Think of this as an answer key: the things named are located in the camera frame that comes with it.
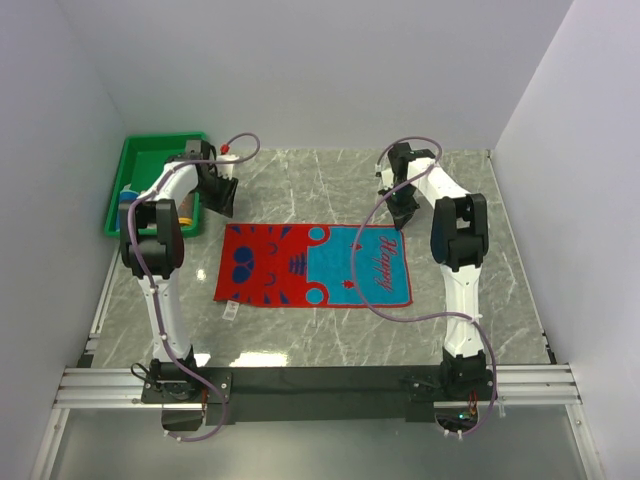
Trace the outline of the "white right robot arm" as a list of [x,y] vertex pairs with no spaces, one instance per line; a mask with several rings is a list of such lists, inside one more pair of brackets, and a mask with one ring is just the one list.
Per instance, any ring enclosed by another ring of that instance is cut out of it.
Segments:
[[460,186],[439,166],[429,149],[400,141],[387,152],[390,167],[381,173],[386,205],[394,227],[402,229],[419,204],[417,193],[433,209],[430,248],[445,285],[447,319],[436,387],[461,399],[490,380],[484,344],[472,325],[480,318],[479,279],[489,250],[487,200]]

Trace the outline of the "red and blue towel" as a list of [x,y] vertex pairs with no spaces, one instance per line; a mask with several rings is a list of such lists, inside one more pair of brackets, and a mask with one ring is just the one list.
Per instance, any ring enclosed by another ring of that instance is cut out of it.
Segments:
[[263,308],[402,308],[413,303],[403,234],[392,225],[231,223],[216,302]]

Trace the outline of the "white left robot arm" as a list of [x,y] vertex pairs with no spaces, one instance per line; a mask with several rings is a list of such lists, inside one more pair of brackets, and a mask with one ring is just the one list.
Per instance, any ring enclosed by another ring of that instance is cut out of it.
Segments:
[[208,384],[198,372],[180,303],[185,245],[179,207],[197,193],[208,209],[233,216],[234,165],[243,159],[229,150],[227,144],[215,149],[205,140],[189,140],[182,153],[165,161],[150,186],[119,205],[122,262],[137,279],[151,323],[153,357],[145,384],[165,387],[180,402],[194,399]]

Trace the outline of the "orange and grey towel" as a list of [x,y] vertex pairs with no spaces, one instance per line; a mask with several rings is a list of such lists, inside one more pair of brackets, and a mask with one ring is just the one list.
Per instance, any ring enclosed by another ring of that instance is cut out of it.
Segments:
[[188,194],[178,208],[178,221],[181,228],[193,228],[195,225],[195,194]]

